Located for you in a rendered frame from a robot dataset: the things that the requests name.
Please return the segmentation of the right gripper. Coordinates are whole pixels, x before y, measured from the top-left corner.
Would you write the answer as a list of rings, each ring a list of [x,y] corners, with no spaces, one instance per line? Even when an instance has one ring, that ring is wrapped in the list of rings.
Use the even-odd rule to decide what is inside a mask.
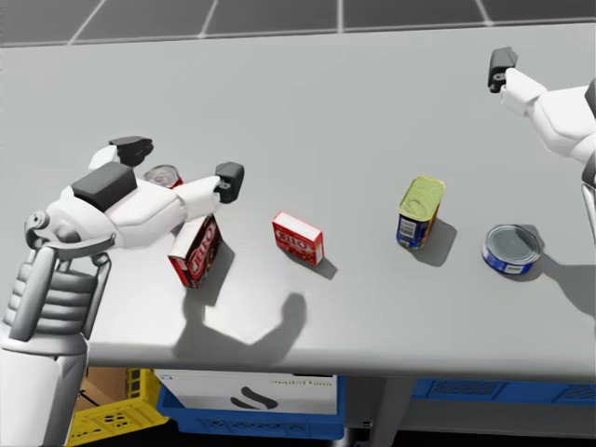
[[[487,87],[518,116],[529,114],[547,150],[587,164],[596,152],[596,78],[587,86],[547,91],[516,66],[511,47],[492,51]]]

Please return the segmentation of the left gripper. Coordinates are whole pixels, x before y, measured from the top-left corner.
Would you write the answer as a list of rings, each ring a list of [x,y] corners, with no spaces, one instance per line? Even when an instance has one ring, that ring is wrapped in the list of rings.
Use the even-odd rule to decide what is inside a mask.
[[[86,176],[65,188],[47,207],[48,230],[62,236],[74,230],[81,239],[115,235],[115,245],[142,248],[154,244],[184,221],[212,215],[237,200],[244,166],[218,165],[213,176],[169,190],[135,177],[132,168],[154,150],[141,136],[112,139],[91,158]]]

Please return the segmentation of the brown box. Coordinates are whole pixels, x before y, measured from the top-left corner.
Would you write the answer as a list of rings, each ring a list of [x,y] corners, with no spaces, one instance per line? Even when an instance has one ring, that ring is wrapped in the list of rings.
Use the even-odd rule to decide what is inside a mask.
[[[128,397],[126,368],[87,367],[75,410],[83,411]]]

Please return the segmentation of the white box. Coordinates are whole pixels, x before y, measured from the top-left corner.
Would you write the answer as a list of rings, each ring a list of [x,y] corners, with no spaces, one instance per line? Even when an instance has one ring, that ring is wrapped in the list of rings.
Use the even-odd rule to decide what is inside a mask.
[[[155,370],[185,408],[334,414],[339,377],[263,372]]]

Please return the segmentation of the yellow box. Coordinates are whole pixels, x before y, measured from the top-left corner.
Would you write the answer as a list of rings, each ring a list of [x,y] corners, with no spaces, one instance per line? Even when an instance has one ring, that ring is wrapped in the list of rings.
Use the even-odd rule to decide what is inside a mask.
[[[127,397],[114,403],[77,410],[67,447],[157,427],[169,421],[157,410],[161,382],[151,369],[127,369]]]

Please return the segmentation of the blue box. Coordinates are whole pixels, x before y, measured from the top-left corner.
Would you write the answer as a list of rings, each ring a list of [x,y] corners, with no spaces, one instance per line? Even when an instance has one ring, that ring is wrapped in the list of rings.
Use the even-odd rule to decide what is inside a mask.
[[[345,432],[345,378],[342,376],[338,378],[336,403],[334,414],[188,409],[162,388],[157,410],[175,421],[182,433],[340,440]]]
[[[596,406],[596,384],[418,379],[415,400]]]

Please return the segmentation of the red and white can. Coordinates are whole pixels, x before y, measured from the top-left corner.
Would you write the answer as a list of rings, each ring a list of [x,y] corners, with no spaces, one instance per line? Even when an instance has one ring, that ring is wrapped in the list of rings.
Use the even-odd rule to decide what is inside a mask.
[[[142,179],[146,182],[173,189],[183,184],[179,171],[172,165],[158,165],[147,170]]]

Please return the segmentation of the red and white carton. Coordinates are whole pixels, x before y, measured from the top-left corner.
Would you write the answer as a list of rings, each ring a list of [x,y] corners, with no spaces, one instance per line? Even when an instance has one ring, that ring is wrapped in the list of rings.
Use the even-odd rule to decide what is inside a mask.
[[[324,257],[323,233],[318,228],[280,211],[272,221],[279,248],[302,261],[318,265]]]

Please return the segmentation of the green and blue rectangular can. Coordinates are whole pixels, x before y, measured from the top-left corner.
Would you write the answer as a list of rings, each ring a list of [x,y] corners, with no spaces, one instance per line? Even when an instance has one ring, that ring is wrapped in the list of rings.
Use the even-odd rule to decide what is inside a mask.
[[[426,175],[419,175],[411,182],[399,205],[396,234],[399,244],[412,250],[426,245],[445,189],[443,181]]]

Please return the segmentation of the blue flat can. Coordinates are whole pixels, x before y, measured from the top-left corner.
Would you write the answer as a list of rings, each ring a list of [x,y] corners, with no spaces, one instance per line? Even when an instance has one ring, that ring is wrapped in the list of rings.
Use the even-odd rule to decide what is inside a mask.
[[[541,273],[545,243],[528,223],[502,223],[491,228],[481,244],[482,260],[498,274],[527,281]]]

